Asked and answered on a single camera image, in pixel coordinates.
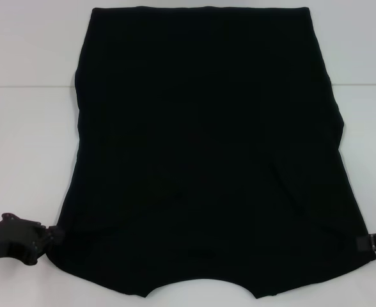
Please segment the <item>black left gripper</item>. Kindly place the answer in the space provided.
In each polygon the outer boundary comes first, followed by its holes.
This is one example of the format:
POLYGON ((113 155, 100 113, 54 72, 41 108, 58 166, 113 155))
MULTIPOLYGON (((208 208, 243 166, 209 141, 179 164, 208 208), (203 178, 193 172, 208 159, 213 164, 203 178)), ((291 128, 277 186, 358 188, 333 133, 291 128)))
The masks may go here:
POLYGON ((0 221, 0 258, 14 258, 25 265, 35 265, 44 250, 63 242, 64 231, 58 226, 21 219, 14 214, 2 214, 0 221))

